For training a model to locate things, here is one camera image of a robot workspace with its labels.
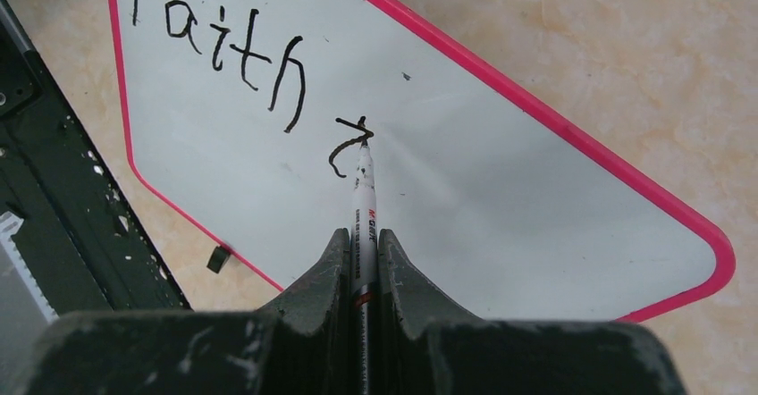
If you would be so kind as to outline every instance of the marker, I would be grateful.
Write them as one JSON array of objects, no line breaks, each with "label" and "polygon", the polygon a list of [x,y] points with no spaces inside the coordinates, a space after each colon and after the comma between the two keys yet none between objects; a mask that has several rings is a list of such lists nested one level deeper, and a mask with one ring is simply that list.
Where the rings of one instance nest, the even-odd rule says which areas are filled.
[{"label": "marker", "polygon": [[353,189],[353,226],[350,228],[350,291],[355,336],[357,338],[358,393],[368,394],[380,382],[376,375],[379,335],[376,254],[376,193],[374,190],[374,161],[364,140],[358,151],[358,169]]}]

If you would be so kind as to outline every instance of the beige marble floor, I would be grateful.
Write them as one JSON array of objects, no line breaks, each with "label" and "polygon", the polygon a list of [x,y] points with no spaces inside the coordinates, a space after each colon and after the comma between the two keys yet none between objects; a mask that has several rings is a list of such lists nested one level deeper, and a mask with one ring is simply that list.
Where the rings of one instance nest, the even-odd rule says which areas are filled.
[{"label": "beige marble floor", "polygon": [[[106,0],[9,0],[190,302],[276,291],[144,189],[126,163]],[[758,0],[401,0],[724,230],[718,294],[645,323],[692,393],[758,391]]]}]

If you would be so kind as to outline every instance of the rounded whiteboard corner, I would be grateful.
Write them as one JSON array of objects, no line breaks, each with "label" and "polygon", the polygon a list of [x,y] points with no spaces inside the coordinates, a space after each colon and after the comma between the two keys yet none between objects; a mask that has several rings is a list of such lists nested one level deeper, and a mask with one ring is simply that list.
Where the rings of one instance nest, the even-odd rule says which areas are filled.
[{"label": "rounded whiteboard corner", "polygon": [[[669,214],[679,223],[685,225],[698,237],[703,239],[711,247],[715,255],[715,268],[712,275],[703,283],[692,289],[681,292],[673,297],[666,298],[662,301],[643,307],[635,312],[622,316],[619,320],[628,322],[641,322],[657,315],[664,314],[695,302],[699,299],[706,298],[716,293],[726,286],[735,272],[736,261],[732,247],[726,235],[715,224],[706,220],[694,209],[684,204],[681,200],[671,195],[661,186],[647,178],[631,164],[622,160],[619,156],[613,154],[608,148],[603,146],[597,140],[574,126],[560,114],[556,113],[545,103],[529,94],[518,84],[508,79],[505,75],[494,69],[490,64],[468,51],[460,43],[450,38],[442,31],[437,29],[421,16],[411,11],[408,7],[397,0],[366,0],[380,11],[390,16],[400,25],[422,38],[437,51],[450,58],[466,71],[476,76],[488,87],[501,94],[521,110],[531,115],[542,125],[554,132],[556,135],[567,141],[570,145],[578,149],[581,153],[599,164],[606,171],[616,176],[619,180],[626,183],[641,196],[648,199],[654,205],[659,207],[665,213]],[[219,245],[228,248],[241,262],[250,267],[255,273],[259,274],[272,286],[282,290],[282,286],[275,282],[268,275],[252,265],[244,256],[234,251],[231,245],[217,238],[209,229],[175,205],[164,194],[150,185],[147,180],[140,174],[136,165],[132,137],[130,129],[130,119],[128,111],[128,101],[126,92],[126,76],[124,70],[124,60],[122,52],[122,38],[120,32],[118,1],[108,0],[111,13],[111,26],[114,35],[114,53],[116,60],[119,95],[122,103],[122,117],[124,138],[127,147],[127,158],[129,165],[137,176],[139,181],[145,185],[153,194],[161,198],[166,204],[171,206],[187,220],[195,224],[202,232],[216,241]]]}]

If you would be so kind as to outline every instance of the pink frame edge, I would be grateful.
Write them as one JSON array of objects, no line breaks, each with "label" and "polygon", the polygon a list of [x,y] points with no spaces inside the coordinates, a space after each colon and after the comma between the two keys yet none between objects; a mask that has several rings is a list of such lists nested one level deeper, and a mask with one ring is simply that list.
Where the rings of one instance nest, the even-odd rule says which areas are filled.
[{"label": "pink frame edge", "polygon": [[[537,121],[542,123],[552,132],[566,140],[569,144],[593,159],[600,166],[626,183],[636,192],[647,198],[657,205],[671,217],[684,224],[695,234],[703,238],[713,248],[716,256],[716,268],[707,281],[700,285],[686,290],[673,297],[666,298],[650,306],[636,310],[635,312],[624,315],[619,320],[627,322],[642,322],[657,315],[662,315],[675,308],[685,306],[697,300],[706,298],[715,294],[729,283],[735,272],[736,259],[732,250],[729,239],[714,223],[705,219],[698,214],[693,208],[674,197],[666,189],[656,184],[653,180],[638,171],[631,164],[627,163],[618,155],[613,154],[607,147],[590,137],[587,133],[581,131],[577,126],[566,120],[563,116],[552,110],[548,105],[532,96],[525,89],[507,78],[505,75],[494,69],[487,62],[468,51],[454,39],[445,35],[428,21],[424,20],[418,14],[411,11],[407,6],[398,0],[367,0],[379,10],[392,17],[395,21],[405,26],[407,29],[422,38],[426,43],[436,48],[438,51],[448,56],[451,60],[476,76],[482,82],[496,90],[503,97],[507,98],[514,105],[521,108],[524,112],[529,113]],[[140,182],[153,194],[161,198],[166,204],[171,206],[190,222],[195,224],[202,232],[218,244],[228,248],[228,245],[218,239],[211,231],[194,220],[186,212],[181,210],[177,205],[171,202],[166,196],[160,193],[139,173],[137,165],[134,163],[134,154],[131,146],[131,129],[129,122],[129,109],[126,95],[126,76],[123,69],[123,53],[121,41],[121,28],[119,24],[118,3],[117,0],[108,0],[111,11],[111,28],[114,35],[114,52],[116,59],[116,70],[118,73],[119,95],[122,103],[122,118],[124,138],[126,140],[126,155],[129,160],[129,166]],[[254,272],[271,283],[279,291],[282,286],[276,283],[268,275],[263,273],[243,256],[229,250],[245,265],[250,267]]]}]

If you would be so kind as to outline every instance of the white board surface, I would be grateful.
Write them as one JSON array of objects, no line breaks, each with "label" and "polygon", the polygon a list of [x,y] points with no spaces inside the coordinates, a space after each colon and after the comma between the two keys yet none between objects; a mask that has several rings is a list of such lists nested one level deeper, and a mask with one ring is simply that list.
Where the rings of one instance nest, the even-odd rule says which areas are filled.
[{"label": "white board surface", "polygon": [[[729,279],[714,279],[720,251],[730,254],[714,244],[715,227],[689,209],[678,219],[661,210],[537,121],[537,109],[517,107],[376,6],[391,1],[138,0],[136,21],[134,0],[112,3],[135,169],[283,287],[350,223],[352,179],[327,157],[359,135],[335,118],[362,115],[375,133],[380,228],[477,315],[613,319],[680,306],[695,294],[671,298]],[[253,9],[247,84],[230,45],[246,48]],[[303,88],[285,60],[274,93],[288,45],[305,94],[285,133]],[[350,147],[335,163],[351,173],[357,154]],[[639,173],[629,179],[658,194]],[[654,309],[645,317],[665,311]]]}]

